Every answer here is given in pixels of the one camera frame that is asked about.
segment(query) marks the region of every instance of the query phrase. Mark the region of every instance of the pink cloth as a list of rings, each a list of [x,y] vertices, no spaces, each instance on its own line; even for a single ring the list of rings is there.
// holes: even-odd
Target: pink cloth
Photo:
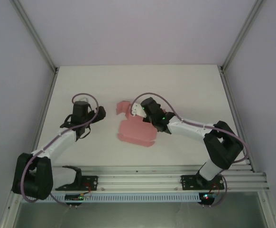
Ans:
[[[125,113],[127,120],[120,123],[118,138],[121,141],[141,146],[152,146],[157,136],[157,129],[151,123],[143,122],[143,117],[130,114],[130,102],[121,101],[117,104],[116,113]]]

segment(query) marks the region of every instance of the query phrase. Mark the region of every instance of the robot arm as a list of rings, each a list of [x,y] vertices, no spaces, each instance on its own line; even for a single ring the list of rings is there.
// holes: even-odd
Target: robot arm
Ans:
[[[204,142],[210,159],[196,174],[197,183],[204,188],[212,184],[211,180],[216,175],[227,170],[243,149],[242,143],[228,134],[205,128],[205,126],[212,126],[234,133],[225,122],[204,124],[187,120],[203,127],[188,125],[184,123],[186,119],[179,120],[174,113],[164,112],[152,97],[142,101],[141,104],[135,103],[132,113],[143,116],[144,121],[152,123],[159,132],[180,134]]]
[[[69,128],[81,125],[91,120],[94,117],[95,112],[93,110],[88,111],[90,107],[91,106],[87,101],[75,102],[73,113],[69,115],[60,126],[60,130],[57,134],[60,137],[57,140],[55,140],[49,147],[47,147],[47,143],[40,149],[33,151],[31,154],[23,153],[18,157],[12,186],[14,193],[21,194],[20,180],[24,168],[28,161],[40,151],[42,151],[42,153],[33,160],[25,175],[24,192],[26,196],[44,200],[49,196],[52,189],[71,185],[75,190],[76,186],[82,184],[82,174],[80,169],[72,166],[59,168],[52,167],[52,162],[55,162],[55,160],[76,141],[85,138],[91,132],[90,126],[86,125],[66,131]],[[104,108],[99,106],[98,114],[92,123],[104,119],[105,115]],[[89,132],[84,134],[86,128],[89,129]]]

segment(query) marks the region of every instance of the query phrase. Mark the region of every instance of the metal extrusion frame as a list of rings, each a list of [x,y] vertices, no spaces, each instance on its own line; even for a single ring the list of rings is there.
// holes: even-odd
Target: metal extrusion frame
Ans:
[[[224,60],[222,64],[222,72],[225,73],[225,71],[229,68],[233,58],[235,57],[237,51],[239,50],[243,40],[247,36],[250,28],[252,27],[254,21],[256,20],[263,4],[266,0],[255,0],[254,5],[252,6],[252,9],[250,10],[245,22],[243,23],[239,34],[237,35],[235,42],[233,43],[226,59]]]
[[[234,97],[229,85],[229,81],[228,78],[225,75],[225,72],[223,72],[222,67],[218,67],[220,76],[221,76],[221,80],[222,80],[222,84],[224,87],[224,90],[226,92],[226,96],[230,105],[230,109],[232,112],[232,116],[235,122],[235,126],[238,132],[238,135],[246,141],[247,137],[244,133],[243,127],[242,127],[242,122],[240,119],[240,115],[238,113],[238,109],[236,107],[235,101],[234,101]],[[259,168],[257,167],[257,163],[253,162],[253,155],[249,154],[249,160],[250,160],[250,164],[251,167],[253,168],[253,171],[256,172],[259,170]],[[275,203],[272,199],[272,193],[267,191],[258,191],[258,197],[259,197],[259,201],[260,201],[260,205],[262,207],[262,211],[264,213],[264,217],[265,220],[267,222],[267,225],[269,228],[276,228],[276,209],[275,209]]]
[[[16,13],[18,14],[18,16],[20,17],[22,23],[24,24],[25,28],[27,29],[28,33],[30,34],[30,36],[32,37],[36,47],[38,48],[40,54],[42,55],[42,57],[44,58],[44,60],[46,61],[46,63],[48,64],[48,66],[50,67],[50,69],[52,70],[53,73],[56,72],[56,67],[47,51],[47,49],[45,48],[44,44],[42,43],[38,33],[36,32],[33,24],[31,23],[29,17],[27,16],[25,10],[23,9],[21,3],[18,0],[9,0],[10,3],[12,4],[12,6],[14,7]]]
[[[53,93],[57,73],[53,77],[52,84],[49,88],[46,103],[42,111],[42,116],[38,125],[36,139],[33,148],[38,145],[42,127],[45,121],[46,112],[49,107],[50,98]],[[235,113],[235,104],[231,99],[229,85],[224,80],[225,76],[221,72],[222,83],[224,85],[226,95],[231,107],[233,118],[239,134],[242,134],[238,114]],[[194,193],[200,191],[183,191],[180,183],[180,176],[183,174],[196,174],[199,165],[191,166],[141,166],[141,167],[80,167],[83,175],[97,175],[98,190],[96,194],[128,194],[139,195],[141,193]],[[264,173],[253,172],[251,164],[233,165],[223,174],[228,182],[228,192],[258,192],[260,205],[264,212],[266,222],[269,228],[276,228],[276,214],[272,209],[271,201],[268,199],[269,186],[266,175]],[[65,193],[63,191],[54,191],[54,194]],[[17,211],[22,201],[22,196],[10,193],[8,203],[6,205],[0,228],[12,228],[16,220]]]
[[[38,146],[39,138],[44,125],[46,113],[49,107],[50,99],[54,90],[55,82],[57,79],[58,70],[56,69],[50,55],[48,54],[45,46],[43,45],[39,35],[34,29],[31,21],[25,13],[19,0],[10,0],[15,11],[18,13],[23,24],[27,28],[28,33],[31,35],[41,55],[48,63],[49,67],[55,75],[49,87],[45,105],[42,108],[41,116],[39,119],[35,140],[32,150]],[[256,0],[245,23],[243,24],[232,48],[230,49],[222,68],[219,67],[222,83],[226,92],[226,96],[230,105],[233,119],[240,137],[245,139],[245,134],[239,118],[237,108],[229,87],[227,77],[224,75],[226,69],[229,67],[231,61],[236,55],[241,43],[246,37],[250,27],[255,21],[265,0]],[[183,174],[195,174],[200,166],[156,166],[156,167],[80,167],[85,175],[97,175],[98,190],[95,194],[99,196],[117,194],[120,196],[130,194],[135,197],[142,194],[153,193],[160,196],[169,194],[169,196],[177,196],[184,194],[194,194],[200,191],[183,191],[180,183],[180,176]],[[273,207],[271,193],[267,183],[266,175],[264,173],[255,172],[257,168],[253,162],[253,158],[249,155],[249,160],[245,165],[233,165],[228,171],[223,174],[228,182],[229,192],[258,192],[259,204],[262,207],[265,220],[269,228],[276,228],[276,211]],[[65,194],[65,192],[53,192],[55,195]],[[22,196],[10,193],[7,205],[1,219],[0,228],[12,228],[14,226],[17,213],[21,202]]]

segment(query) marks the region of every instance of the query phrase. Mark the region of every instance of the cable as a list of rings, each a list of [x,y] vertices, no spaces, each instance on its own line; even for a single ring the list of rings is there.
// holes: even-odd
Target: cable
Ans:
[[[227,184],[227,180],[225,179],[225,177],[224,177],[221,173],[220,173],[219,175],[222,177],[222,179],[223,179],[223,181],[224,181],[225,192],[224,192],[223,196],[221,197],[221,199],[220,199],[217,203],[214,203],[214,204],[212,204],[212,205],[204,205],[204,206],[206,206],[206,207],[209,207],[209,208],[216,207],[216,206],[220,205],[220,204],[225,200],[225,198],[227,197],[227,193],[228,193],[228,184]]]
[[[181,120],[183,123],[185,123],[185,124],[188,124],[188,125],[191,125],[191,126],[195,126],[195,127],[201,127],[201,128],[211,129],[211,130],[215,130],[215,131],[218,131],[218,132],[223,132],[223,133],[225,133],[225,134],[228,134],[228,135],[234,137],[234,138],[237,139],[238,141],[240,141],[240,142],[244,145],[244,147],[246,148],[246,154],[245,154],[245,156],[244,156],[242,159],[239,159],[239,160],[237,160],[237,161],[234,161],[233,163],[242,162],[242,161],[244,161],[244,160],[246,160],[246,159],[248,158],[248,155],[249,155],[249,148],[248,148],[248,145],[247,145],[246,142],[243,141],[240,137],[238,137],[237,135],[235,135],[235,134],[233,134],[233,133],[231,133],[231,132],[228,132],[228,131],[226,131],[226,130],[220,129],[220,128],[216,128],[216,127],[212,127],[212,126],[206,126],[206,125],[201,125],[201,124],[197,124],[197,123],[192,123],[192,122],[189,122],[189,121],[187,121],[187,120],[182,119],[182,118],[177,114],[177,112],[175,111],[175,109],[171,106],[171,104],[170,104],[164,97],[162,97],[162,96],[160,96],[160,95],[158,95],[158,94],[148,92],[148,93],[140,94],[138,97],[136,97],[136,98],[134,99],[134,101],[132,102],[131,106],[130,106],[130,113],[131,113],[131,115],[133,115],[131,110],[132,110],[132,108],[133,108],[134,103],[135,103],[140,97],[142,97],[142,96],[144,96],[144,95],[154,95],[154,96],[157,96],[157,97],[161,98],[161,99],[170,107],[170,109],[172,109],[172,111],[174,112],[175,116],[176,116],[179,120]]]
[[[211,190],[208,192],[208,194],[211,194],[211,192],[214,190],[213,187],[216,186],[216,188],[218,189],[218,193],[216,194],[216,196],[219,195],[220,189],[218,187],[218,185],[216,183],[212,184]]]
[[[60,204],[60,205],[62,205],[62,206],[64,206],[64,207],[68,207],[68,208],[70,207],[70,206],[67,205],[66,203],[63,203],[63,202],[59,201],[55,196],[53,196],[52,193],[50,193],[49,195],[53,198],[54,201],[56,201],[56,203],[58,203],[58,204]]]
[[[89,183],[83,183],[83,184],[84,184],[86,187],[89,188],[89,191],[88,191],[88,192],[85,192],[84,195],[87,194],[87,193],[90,193],[90,196],[89,196],[89,197],[92,197],[92,188],[91,188],[90,184],[89,184]]]
[[[98,111],[99,111],[99,104],[98,104],[98,101],[96,100],[96,98],[93,96],[93,95],[90,95],[90,94],[86,94],[86,93],[79,93],[79,94],[76,94],[75,96],[72,97],[72,103],[74,104],[74,99],[79,96],[79,95],[86,95],[86,96],[89,96],[91,97],[96,105],[97,105],[97,108],[96,108],[96,113],[95,115],[92,117],[92,119],[90,119],[89,121],[83,123],[83,124],[80,124],[80,125],[77,125],[77,126],[74,126],[74,127],[71,127],[71,128],[68,128],[64,131],[61,132],[61,134],[57,135],[52,141],[50,141],[42,150],[40,150],[38,153],[36,153],[29,161],[28,163],[26,164],[24,170],[23,170],[23,173],[22,173],[22,176],[21,176],[21,181],[20,181],[20,191],[21,191],[21,195],[23,196],[24,200],[29,202],[29,203],[34,203],[36,202],[38,199],[34,199],[34,200],[31,200],[29,199],[26,195],[25,195],[25,192],[24,192],[24,178],[25,178],[25,175],[28,171],[28,168],[29,166],[31,165],[32,161],[37,157],[39,156],[43,151],[45,151],[46,149],[48,149],[57,139],[59,139],[61,137],[61,135],[65,134],[66,132],[69,132],[73,129],[76,129],[76,128],[79,128],[79,127],[83,127],[83,126],[88,126],[97,116],[98,114]],[[59,202],[52,194],[50,194],[50,196],[56,201],[56,202]]]

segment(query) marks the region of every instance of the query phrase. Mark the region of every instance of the white tabletop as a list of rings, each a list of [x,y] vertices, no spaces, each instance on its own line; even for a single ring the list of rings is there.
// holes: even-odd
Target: white tabletop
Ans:
[[[92,124],[91,134],[67,149],[54,165],[204,164],[209,158],[205,145],[190,138],[158,133],[155,144],[148,148],[121,142],[117,138],[119,124],[126,117],[124,114],[116,115],[116,104],[123,100],[133,101],[144,92],[162,95],[184,118],[212,124],[222,120],[236,132],[216,65],[62,66],[59,69],[39,147],[55,136],[64,119],[72,113],[73,95],[89,93],[97,98],[99,105],[104,106],[106,117]],[[153,98],[169,110],[163,101]],[[92,108],[95,108],[92,99],[89,101]]]

